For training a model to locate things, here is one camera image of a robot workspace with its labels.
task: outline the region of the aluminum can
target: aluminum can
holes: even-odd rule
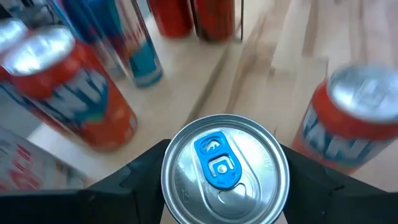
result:
[[[398,73],[349,65],[315,90],[293,148],[352,174],[398,134]]]
[[[162,36],[181,38],[191,33],[193,22],[187,0],[148,0]]]
[[[8,54],[11,83],[36,107],[98,151],[132,138],[136,115],[89,51],[64,26],[36,30]]]
[[[158,82],[163,71],[138,5],[131,0],[64,0],[63,6],[85,42],[110,44],[138,87]]]
[[[2,62],[5,55],[23,39],[32,35],[28,31],[25,24],[16,18],[5,19],[0,21],[0,60]],[[67,133],[57,122],[51,117],[38,109],[28,98],[23,96],[15,89],[14,85],[9,82],[8,71],[1,66],[0,68],[0,92],[4,92],[12,101],[30,111],[33,115],[48,124],[51,128],[65,134]]]
[[[190,0],[197,36],[207,42],[229,40],[235,33],[234,0]]]
[[[87,43],[95,51],[106,71],[113,79],[127,75],[127,71],[103,32],[97,30],[95,22],[87,14],[82,1],[48,0],[49,5],[72,34]]]
[[[273,223],[289,191],[289,166],[274,136],[242,116],[184,127],[169,144],[161,183],[179,223]]]

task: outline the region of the blue pull tab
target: blue pull tab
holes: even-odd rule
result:
[[[221,131],[200,138],[194,146],[206,180],[213,187],[228,190],[238,183],[242,167]]]

